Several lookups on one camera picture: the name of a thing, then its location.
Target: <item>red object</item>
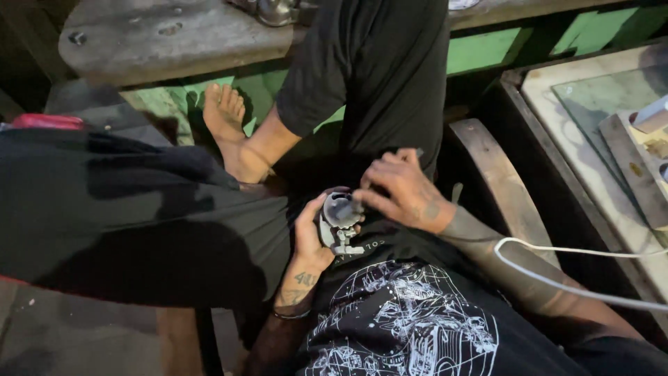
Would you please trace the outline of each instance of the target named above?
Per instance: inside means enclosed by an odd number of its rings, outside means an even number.
[[[23,114],[11,123],[14,129],[49,128],[63,130],[83,130],[84,121],[74,116]]]

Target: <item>hand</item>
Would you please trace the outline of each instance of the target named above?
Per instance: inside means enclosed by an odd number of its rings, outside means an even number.
[[[311,200],[295,221],[295,258],[302,264],[323,272],[334,261],[332,251],[323,247],[313,220],[323,207],[327,192]]]
[[[389,198],[371,189],[384,188]],[[420,169],[415,149],[385,153],[364,173],[353,198],[408,227],[440,233],[452,220],[456,206],[443,198]]]

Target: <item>small screw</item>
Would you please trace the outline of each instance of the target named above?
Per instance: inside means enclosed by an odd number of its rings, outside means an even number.
[[[75,45],[83,45],[88,40],[88,37],[80,31],[73,32],[67,38]]]

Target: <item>metal tool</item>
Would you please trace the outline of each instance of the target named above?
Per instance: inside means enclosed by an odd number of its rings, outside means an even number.
[[[350,193],[330,193],[319,215],[318,232],[323,245],[336,256],[363,254],[363,247],[350,246],[350,239],[357,235],[354,226],[362,213],[361,204]]]

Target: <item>black pants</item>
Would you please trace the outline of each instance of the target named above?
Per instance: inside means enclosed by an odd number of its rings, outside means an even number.
[[[307,136],[347,105],[342,183],[398,147],[421,147],[435,171],[447,13],[443,0],[323,5],[277,106]],[[198,147],[10,130],[0,133],[0,275],[117,302],[244,310],[279,285],[302,203],[240,191]]]

